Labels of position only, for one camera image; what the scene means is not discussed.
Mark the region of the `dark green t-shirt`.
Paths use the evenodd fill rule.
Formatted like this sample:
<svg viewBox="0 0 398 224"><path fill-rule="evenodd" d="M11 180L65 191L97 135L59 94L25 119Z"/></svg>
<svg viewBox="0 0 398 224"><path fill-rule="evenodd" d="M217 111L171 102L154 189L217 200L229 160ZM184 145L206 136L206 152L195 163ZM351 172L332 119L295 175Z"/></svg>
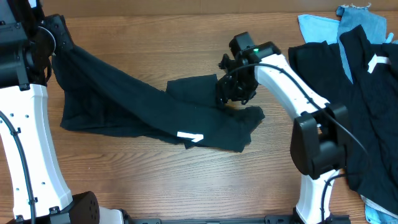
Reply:
<svg viewBox="0 0 398 224"><path fill-rule="evenodd" d="M162 91L80 47L57 53L52 66L65 94L60 125L69 131L241 152L264 119L258 106L218 106L215 75L172 80Z"/></svg>

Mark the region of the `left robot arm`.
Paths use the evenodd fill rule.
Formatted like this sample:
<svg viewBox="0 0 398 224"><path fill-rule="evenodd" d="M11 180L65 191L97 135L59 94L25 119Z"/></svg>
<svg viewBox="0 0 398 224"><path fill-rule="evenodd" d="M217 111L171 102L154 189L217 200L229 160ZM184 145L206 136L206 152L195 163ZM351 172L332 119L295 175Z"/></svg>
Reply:
<svg viewBox="0 0 398 224"><path fill-rule="evenodd" d="M40 1L1 2L1 141L14 223L127 223L93 192L72 194L60 171L48 119L50 58L74 46L63 16Z"/></svg>

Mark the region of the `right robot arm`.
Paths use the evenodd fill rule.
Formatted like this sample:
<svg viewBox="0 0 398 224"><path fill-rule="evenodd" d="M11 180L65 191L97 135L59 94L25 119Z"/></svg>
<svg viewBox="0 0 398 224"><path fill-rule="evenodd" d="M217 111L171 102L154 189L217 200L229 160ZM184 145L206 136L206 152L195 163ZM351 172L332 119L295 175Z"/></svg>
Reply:
<svg viewBox="0 0 398 224"><path fill-rule="evenodd" d="M348 110L314 92L290 67L272 42L256 45L248 32L229 43L219 67L226 72L216 84L219 104L246 104L265 86L293 121L291 158L301 173L300 197L290 215L267 215L264 223L350 223L348 215L329 210L331 191L352 150Z"/></svg>

